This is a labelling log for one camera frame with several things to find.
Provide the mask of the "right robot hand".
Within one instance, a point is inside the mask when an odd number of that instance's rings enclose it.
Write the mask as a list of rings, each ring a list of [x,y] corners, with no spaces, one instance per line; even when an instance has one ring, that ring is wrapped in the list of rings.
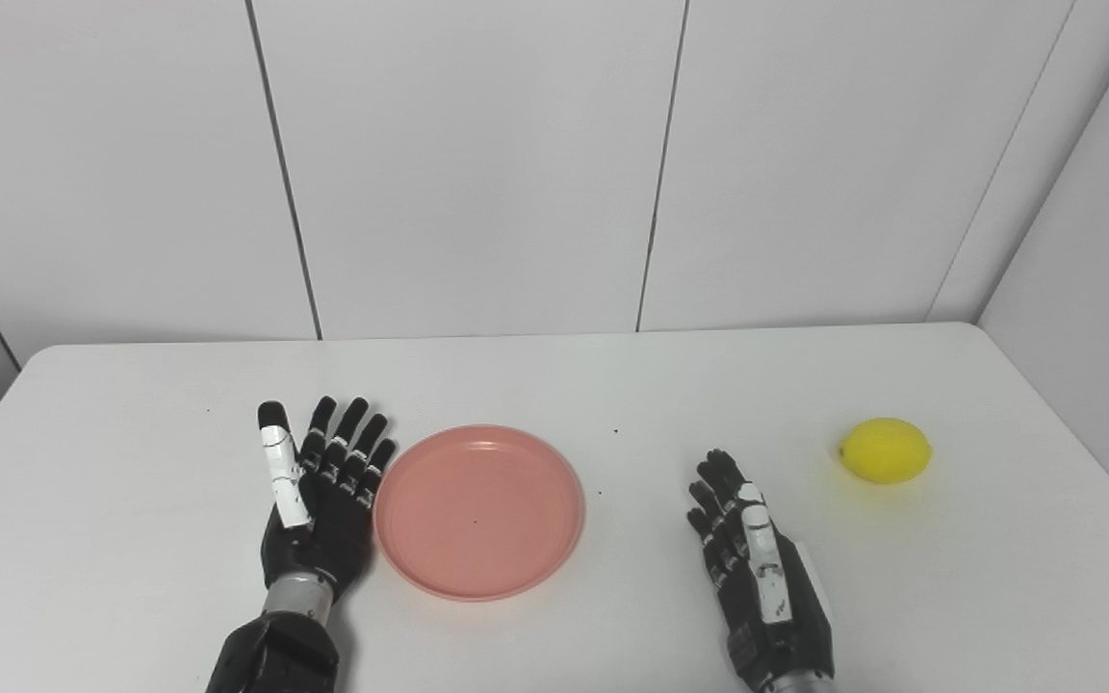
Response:
[[[830,618],[798,548],[734,458],[709,450],[686,521],[725,620],[728,658],[751,692],[836,692]]]

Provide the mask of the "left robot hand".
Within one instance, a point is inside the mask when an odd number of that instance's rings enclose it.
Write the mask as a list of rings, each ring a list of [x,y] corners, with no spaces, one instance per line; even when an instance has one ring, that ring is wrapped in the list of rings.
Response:
[[[273,510],[261,540],[264,584],[283,575],[317,575],[340,598],[369,565],[375,496],[397,444],[384,435],[389,424],[365,398],[345,408],[338,422],[335,398],[321,398],[307,434],[296,447],[297,488],[311,522],[283,526]]]

